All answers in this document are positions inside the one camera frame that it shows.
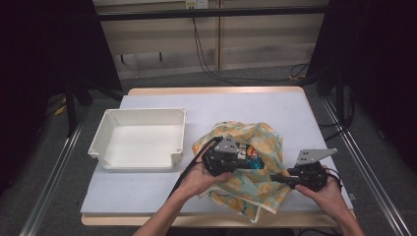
human hand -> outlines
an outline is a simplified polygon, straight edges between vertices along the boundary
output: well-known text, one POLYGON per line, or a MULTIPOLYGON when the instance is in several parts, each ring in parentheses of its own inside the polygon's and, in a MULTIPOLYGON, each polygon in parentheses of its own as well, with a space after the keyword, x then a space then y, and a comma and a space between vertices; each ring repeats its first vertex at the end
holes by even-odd
POLYGON ((212 184, 225 182, 232 177, 232 173, 225 172, 218 176, 212 176, 204 167, 202 163, 196 164, 185 177, 184 181, 178 188, 184 195, 191 198, 208 189, 212 184))
POLYGON ((340 194, 338 183, 334 178, 328 178, 328 183, 317 193, 302 185, 296 185, 295 189, 316 202, 322 211, 336 220, 349 213, 346 202, 340 194))

black curtain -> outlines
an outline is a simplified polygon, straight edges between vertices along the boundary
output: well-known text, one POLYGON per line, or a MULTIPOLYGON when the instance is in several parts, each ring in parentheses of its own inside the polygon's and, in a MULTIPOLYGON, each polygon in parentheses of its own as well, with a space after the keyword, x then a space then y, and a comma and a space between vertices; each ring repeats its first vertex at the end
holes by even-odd
POLYGON ((100 22, 79 17, 95 15, 92 1, 17 0, 0 9, 2 193, 30 155, 49 97, 68 80, 121 85, 100 22))

black cable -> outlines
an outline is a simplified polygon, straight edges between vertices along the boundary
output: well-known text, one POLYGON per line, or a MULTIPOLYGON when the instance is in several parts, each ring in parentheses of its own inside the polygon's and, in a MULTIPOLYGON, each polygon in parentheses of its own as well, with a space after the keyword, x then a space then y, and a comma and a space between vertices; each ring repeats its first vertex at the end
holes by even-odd
POLYGON ((190 172, 190 170, 196 165, 196 164, 200 164, 203 163, 201 162, 197 162, 197 159, 199 158, 199 156, 201 156, 203 154, 204 151, 206 151, 206 149, 213 144, 213 142, 218 142, 220 139, 222 139, 222 137, 214 137, 211 140, 209 140, 204 146, 203 148, 200 149, 199 153, 197 153, 197 155, 191 160, 190 164, 188 164, 188 166, 185 168, 185 170, 181 173, 180 177, 178 178, 177 182, 175 183, 174 187, 171 190, 171 193, 169 193, 169 196, 167 199, 169 199, 171 197, 171 195, 175 192, 175 190, 178 189, 178 187, 180 187, 181 183, 183 182, 183 180, 185 179, 185 177, 188 175, 188 173, 190 172))
POLYGON ((325 231, 322 231, 322 230, 319 230, 319 229, 313 229, 313 228, 307 228, 307 229, 303 229, 299 234, 298 234, 298 236, 301 236, 301 235, 303 235, 305 232, 308 232, 308 231, 314 231, 314 232, 316 232, 316 233, 320 233, 320 234, 322 234, 322 235, 326 235, 326 236, 341 236, 341 234, 339 234, 339 233, 327 233, 327 232, 325 232, 325 231))
POLYGON ((58 108, 56 108, 56 109, 50 111, 49 113, 45 114, 45 117, 48 117, 48 116, 54 114, 55 112, 57 112, 59 109, 65 107, 66 105, 67 105, 67 102, 66 101, 62 102, 61 105, 59 105, 58 108))
POLYGON ((51 105, 55 104, 57 101, 62 100, 62 98, 64 98, 64 97, 65 97, 65 94, 60 95, 60 96, 59 96, 58 98, 56 98, 55 100, 53 100, 53 101, 49 102, 49 103, 47 104, 47 106, 49 107, 49 106, 51 106, 51 105))
POLYGON ((193 24, 194 24, 194 37, 195 37, 195 41, 196 41, 197 55, 199 57, 200 66, 201 66, 202 70, 206 73, 206 75, 208 75, 212 79, 220 80, 220 81, 223 81, 223 82, 227 82, 227 83, 230 83, 230 84, 235 85, 235 86, 240 86, 240 85, 234 84, 234 83, 229 82, 227 80, 267 81, 267 82, 284 82, 284 81, 289 81, 290 80, 290 78, 288 78, 288 79, 280 79, 280 80, 274 80, 274 79, 269 80, 269 79, 261 79, 261 78, 233 78, 233 77, 227 77, 227 78, 225 78, 225 77, 221 77, 220 75, 214 73, 209 68, 209 66, 208 66, 208 64, 206 62, 205 54, 204 54, 204 51, 203 51, 202 43, 200 41, 199 32, 198 32, 197 26, 196 26, 196 21, 195 21, 194 18, 193 18, 193 24), (200 53, 202 54, 203 62, 205 64, 206 68, 203 67, 202 60, 201 60, 201 57, 200 57, 200 53))
POLYGON ((345 132, 350 125, 353 123, 353 117, 355 115, 355 99, 354 99, 354 94, 352 93, 352 91, 349 92, 349 103, 347 106, 347 119, 345 122, 345 125, 341 128, 340 131, 337 131, 336 133, 328 136, 327 138, 325 138, 325 142, 333 139, 334 137, 337 137, 338 135, 342 134, 343 132, 345 132))
POLYGON ((331 174, 331 173, 328 173, 328 176, 330 176, 330 177, 334 178, 334 179, 337 181, 337 185, 338 185, 338 187, 339 187, 339 189, 340 189, 340 192, 341 192, 341 188, 343 187, 343 185, 341 184, 341 180, 340 180, 340 175, 339 175, 339 173, 338 173, 337 171, 333 170, 333 169, 330 169, 330 168, 325 168, 325 170, 332 171, 332 172, 335 174, 335 175, 333 175, 333 174, 331 174))
POLYGON ((290 71, 290 77, 291 77, 292 79, 294 79, 294 78, 298 77, 298 75, 300 75, 300 74, 301 74, 301 72, 303 72, 303 71, 304 71, 304 69, 306 69, 306 66, 308 66, 308 65, 310 65, 310 63, 302 63, 302 64, 297 64, 297 65, 294 65, 294 66, 291 68, 291 71, 290 71), (301 70, 300 70, 300 71, 299 71, 296 75, 294 75, 294 74, 293 74, 294 69, 295 69, 296 67, 299 67, 299 66, 303 66, 303 67, 301 68, 301 70))
POLYGON ((203 50, 202 50, 202 48, 201 48, 201 42, 200 42, 200 37, 199 37, 199 33, 198 33, 198 31, 197 31, 197 26, 196 26, 196 20, 193 18, 193 23, 194 23, 194 41, 196 41, 196 49, 197 49, 197 56, 199 57, 199 63, 200 63, 200 67, 202 68, 202 70, 205 72, 205 74, 206 75, 208 75, 210 78, 212 78, 212 79, 214 79, 214 80, 218 80, 218 81, 223 81, 223 82, 226 82, 226 83, 229 83, 229 84, 231 84, 231 85, 233 85, 233 86, 238 86, 238 87, 240 87, 240 85, 238 85, 238 84, 236 84, 236 83, 233 83, 233 82, 228 82, 228 81, 226 81, 224 78, 220 78, 220 77, 218 77, 218 76, 216 76, 210 69, 209 69, 209 67, 208 67, 208 65, 207 65, 207 63, 206 63, 206 59, 205 59, 205 54, 203 53, 203 50), (200 50, 202 51, 202 57, 203 57, 203 60, 205 61, 205 63, 206 63, 206 67, 207 67, 207 71, 206 71, 206 69, 203 67, 203 64, 202 64, 202 58, 200 57, 200 50))

metal bracket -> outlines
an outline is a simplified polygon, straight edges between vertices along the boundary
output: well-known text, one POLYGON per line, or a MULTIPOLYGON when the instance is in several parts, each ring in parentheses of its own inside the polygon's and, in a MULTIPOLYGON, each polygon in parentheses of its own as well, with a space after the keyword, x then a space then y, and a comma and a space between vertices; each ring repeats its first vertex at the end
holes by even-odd
POLYGON ((336 148, 331 149, 302 149, 298 154, 296 165, 315 163, 329 155, 337 153, 336 148))

white plastic tray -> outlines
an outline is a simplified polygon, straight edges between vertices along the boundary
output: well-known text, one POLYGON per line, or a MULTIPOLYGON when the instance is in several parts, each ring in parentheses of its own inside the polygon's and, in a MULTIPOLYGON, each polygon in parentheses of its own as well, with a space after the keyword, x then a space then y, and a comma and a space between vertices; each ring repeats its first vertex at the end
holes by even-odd
POLYGON ((108 109, 89 148, 105 169, 168 169, 183 154, 186 110, 108 109))

